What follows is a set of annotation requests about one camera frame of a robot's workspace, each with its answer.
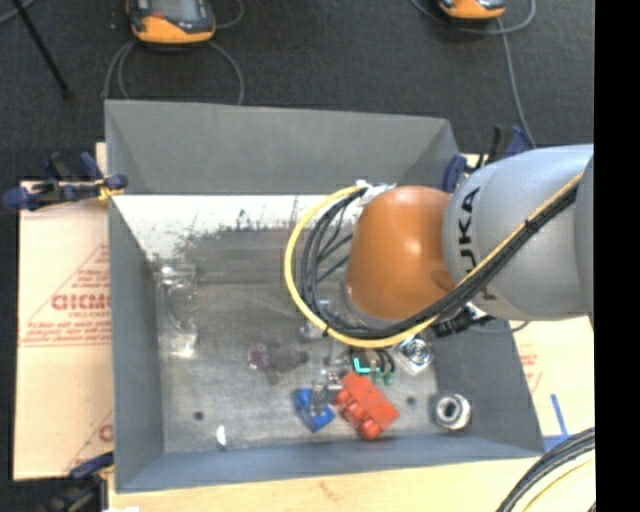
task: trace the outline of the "blue clamp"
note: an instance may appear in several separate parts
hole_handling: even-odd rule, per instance
[[[325,405],[320,414],[311,412],[311,388],[303,388],[296,391],[293,395],[293,403],[296,413],[313,433],[331,423],[335,418],[335,414],[329,405]]]
[[[6,208],[34,211],[45,206],[81,201],[91,198],[106,198],[123,190],[129,180],[123,174],[104,177],[95,159],[84,152],[79,157],[82,175],[75,180],[61,184],[63,176],[69,176],[69,169],[54,153],[44,165],[43,180],[31,187],[15,187],[2,194],[2,203]]]
[[[466,167],[467,159],[464,156],[459,153],[453,155],[453,158],[444,171],[444,177],[442,178],[442,190],[444,192],[451,193],[456,189]]]
[[[511,142],[507,149],[504,152],[503,158],[507,158],[510,156],[518,155],[520,153],[524,153],[532,146],[529,137],[521,128],[517,126],[511,127]]]

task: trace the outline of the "black wire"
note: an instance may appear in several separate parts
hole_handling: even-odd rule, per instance
[[[22,7],[24,9],[28,9],[33,4],[33,2],[35,2],[35,0],[25,0],[24,2],[22,2]],[[12,18],[15,18],[17,15],[18,15],[18,9],[11,9],[8,13],[0,16],[0,25],[9,21]]]
[[[523,21],[521,21],[520,23],[517,23],[515,25],[512,25],[510,27],[506,27],[506,28],[505,27],[501,27],[498,30],[488,30],[488,29],[465,28],[465,27],[459,27],[457,25],[452,25],[450,21],[443,20],[442,18],[439,18],[435,14],[429,12],[427,9],[425,9],[422,5],[420,5],[418,3],[418,0],[409,0],[409,2],[420,13],[425,15],[430,20],[435,21],[436,23],[439,23],[441,25],[448,25],[451,28],[453,28],[453,29],[455,29],[455,30],[457,30],[459,32],[466,32],[467,34],[481,34],[481,35],[488,35],[488,36],[500,36],[500,35],[503,35],[503,34],[513,34],[514,32],[517,32],[518,30],[522,30],[523,28],[526,28],[527,26],[529,26],[529,24],[535,18],[536,10],[537,10],[535,0],[529,0],[529,12],[527,13],[527,16],[525,17],[525,19]]]
[[[592,427],[565,439],[544,454],[518,481],[513,490],[500,504],[497,512],[513,510],[517,502],[549,473],[576,457],[595,450],[595,436],[595,427]]]
[[[232,21],[229,21],[227,23],[222,23],[221,25],[216,25],[216,30],[224,30],[226,28],[231,28],[240,22],[240,20],[244,16],[244,4],[241,2],[241,0],[236,0],[236,4],[238,4],[238,8],[239,8],[238,15]]]
[[[384,348],[377,348],[375,350],[377,354],[379,354],[382,358],[386,359],[389,362],[389,373],[395,373],[396,362],[393,360],[393,356],[389,354],[389,352]]]
[[[327,232],[332,220],[340,215],[344,215],[344,210],[356,199],[361,197],[365,193],[366,189],[361,189],[353,192],[349,196],[341,199],[334,205],[332,205],[318,220],[315,226],[312,228],[308,235],[307,242],[304,245],[303,254],[300,262],[300,276],[301,283],[300,295],[304,302],[316,313],[320,318],[324,320],[328,325],[340,325],[346,327],[343,319],[327,312],[320,303],[318,296],[317,283],[319,278],[317,277],[317,270],[319,264],[319,247],[322,242],[322,238]],[[348,240],[342,240],[338,244],[343,244]],[[324,257],[328,256],[329,249],[327,245],[323,247]]]
[[[511,59],[511,50],[509,49],[509,42],[507,40],[507,35],[517,32],[518,30],[522,30],[529,26],[529,24],[533,21],[536,15],[536,2],[535,0],[529,0],[529,12],[526,18],[513,26],[506,27],[503,25],[502,20],[500,18],[496,18],[496,23],[498,25],[498,30],[485,30],[485,29],[472,29],[459,27],[456,25],[452,25],[449,21],[442,20],[438,18],[423,6],[418,3],[418,0],[409,0],[411,5],[413,5],[420,13],[428,17],[429,19],[435,21],[436,23],[440,23],[441,25],[449,25],[451,28],[457,30],[458,32],[465,32],[467,34],[480,34],[487,36],[501,36],[502,44],[504,47],[504,53],[506,57],[507,63],[507,73],[509,75],[509,85],[511,87],[511,93],[513,95],[513,100],[515,102],[516,112],[518,114],[518,119],[520,120],[520,124],[522,125],[522,129],[527,135],[529,142],[533,147],[536,147],[533,137],[531,136],[531,131],[529,130],[529,125],[527,123],[527,119],[524,115],[524,111],[522,109],[522,104],[520,103],[520,95],[518,94],[518,88],[516,85],[515,73],[513,71],[513,62]]]
[[[521,228],[482,269],[467,279],[463,284],[457,286],[453,291],[419,313],[401,322],[380,329],[371,329],[363,327],[362,325],[348,324],[343,319],[328,313],[320,304],[316,286],[317,256],[321,239],[326,233],[332,219],[339,214],[341,209],[346,208],[352,201],[364,193],[364,190],[357,191],[329,208],[311,230],[309,239],[305,244],[301,262],[301,275],[303,276],[301,296],[305,303],[336,332],[363,340],[387,338],[401,334],[434,316],[438,318],[454,316],[507,264],[515,253],[533,237],[542,226],[575,201],[576,192],[577,186],[570,188],[561,197],[536,214],[535,217],[528,220],[524,227]]]
[[[116,71],[116,77],[118,81],[118,88],[120,89],[120,94],[125,99],[130,99],[129,92],[127,91],[124,84],[124,65],[131,53],[131,50],[136,46],[137,39],[132,39],[131,41],[126,42],[114,55],[111,63],[109,64],[109,68],[107,69],[107,75],[105,78],[105,83],[102,88],[101,96],[103,98],[109,97],[109,89],[111,86],[111,80],[113,77],[114,71]],[[214,43],[213,41],[207,41],[207,44],[217,51],[224,59],[231,65],[233,71],[236,74],[236,78],[238,80],[238,99],[236,100],[236,105],[242,105],[244,103],[245,96],[245,83],[244,76],[242,74],[242,70],[240,66],[238,66],[237,62],[231,57],[231,55],[224,50],[220,45]]]

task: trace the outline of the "red block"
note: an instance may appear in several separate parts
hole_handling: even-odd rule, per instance
[[[335,403],[363,439],[375,439],[400,416],[369,378],[350,372],[342,379],[342,385]]]

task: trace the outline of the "hex nut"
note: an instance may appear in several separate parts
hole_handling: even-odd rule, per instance
[[[442,393],[435,401],[434,421],[447,430],[461,430],[471,421],[471,404],[458,393]]]

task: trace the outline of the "gray bin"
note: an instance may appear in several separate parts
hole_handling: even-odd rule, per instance
[[[209,301],[204,300],[202,307],[212,308],[209,332],[217,335],[201,340],[199,357],[193,361],[167,362],[159,357],[156,253],[166,237],[177,240],[186,232],[190,242],[205,244],[215,231],[212,227],[194,232],[192,224],[176,220],[177,227],[163,233],[158,226],[166,224],[168,212],[191,208],[183,217],[193,219],[191,213],[205,215],[230,195],[240,202],[243,197],[251,199],[255,205],[260,198],[269,202],[285,196],[327,194],[357,178],[439,186],[456,152],[447,121],[109,101],[106,123],[109,172],[127,174],[131,181],[127,193],[115,198],[110,207],[116,490],[275,480],[542,453],[526,379],[513,337],[504,329],[468,331],[437,340],[434,363],[427,372],[409,377],[398,370],[397,382],[383,392],[401,417],[378,441],[359,440],[341,418],[317,434],[308,432],[295,416],[289,397],[296,386],[310,385],[315,373],[309,368],[319,366],[296,368],[283,375],[277,386],[269,387],[264,376],[251,373],[241,357],[243,343],[252,336],[286,337],[302,325],[303,317],[280,278],[277,246],[283,239],[278,237],[231,230],[228,247],[209,260],[201,259],[199,264],[208,276],[215,275],[211,262],[229,265],[221,278],[206,283],[203,293]],[[185,206],[185,195],[193,198],[194,194],[198,201]],[[153,227],[156,235],[150,234]],[[232,260],[225,259],[225,250],[234,255]],[[240,283],[238,276],[244,276]],[[260,294],[271,300],[256,300]],[[243,307],[234,308],[235,299],[229,297],[236,297]],[[222,304],[231,306],[223,310]],[[309,364],[318,363],[324,353],[321,344],[305,349],[310,352]],[[473,419],[464,432],[446,433],[430,421],[426,397],[438,390],[457,392],[471,401]],[[409,395],[418,397],[415,405],[404,399]],[[246,430],[240,428],[243,421]],[[215,444],[215,427],[225,424],[229,443],[220,449]]]

